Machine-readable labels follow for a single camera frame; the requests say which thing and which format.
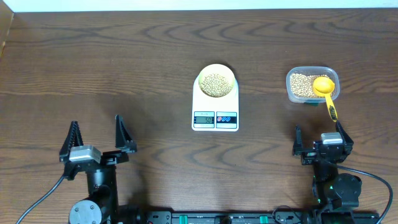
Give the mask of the yellow measuring scoop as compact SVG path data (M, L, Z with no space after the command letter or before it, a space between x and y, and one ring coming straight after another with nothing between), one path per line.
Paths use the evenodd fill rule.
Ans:
M326 106L333 122L337 122L338 115L334 106L331 94L335 89L335 84L328 77L318 77L313 81L312 90L317 96L324 97L326 100Z

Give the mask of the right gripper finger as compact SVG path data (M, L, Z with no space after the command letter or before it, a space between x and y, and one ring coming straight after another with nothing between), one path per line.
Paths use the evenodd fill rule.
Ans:
M343 129L343 127L339 121L336 122L335 128L336 128L336 131L340 133L341 138L343 140L343 144L346 146L353 146L353 144L354 144L353 140L349 137L349 135Z
M302 130L299 126L295 127L295 141L292 148L292 154L294 156L299 156L303 152L303 143L302 143Z

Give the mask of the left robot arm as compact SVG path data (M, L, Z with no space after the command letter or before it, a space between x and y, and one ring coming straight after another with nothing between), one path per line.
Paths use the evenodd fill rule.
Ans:
M127 162L129 155L137 151L137 144L126 129L123 117L116 115L115 120L116 149L108 152L83 144L78 122L71 122L59 152L60 162L64 164L62 177L74 180L79 172L84 172L88 196L72 206L69 223L117 223L119 220L116 165Z

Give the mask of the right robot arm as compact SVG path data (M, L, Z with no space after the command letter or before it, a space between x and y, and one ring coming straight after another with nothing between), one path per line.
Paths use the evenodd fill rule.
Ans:
M353 149L353 140L336 122L336 131L321 134L312 147L304 147L302 130L295 128L292 154L301 157L303 166L313 167L313 195L318 205L304 213L302 223L355 223L353 209L359 207L362 180L355 175L339 173L342 163Z

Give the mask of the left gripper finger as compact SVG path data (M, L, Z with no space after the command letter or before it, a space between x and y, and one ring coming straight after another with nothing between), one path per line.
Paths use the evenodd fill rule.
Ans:
M123 117L121 115L115 116L116 120L116 134L115 134L115 148L125 153L137 152L137 144L130 132L127 130L124 124Z
M80 128L77 121L72 121L68 134L59 152L60 162L66 162L69 159L73 147L83 146Z

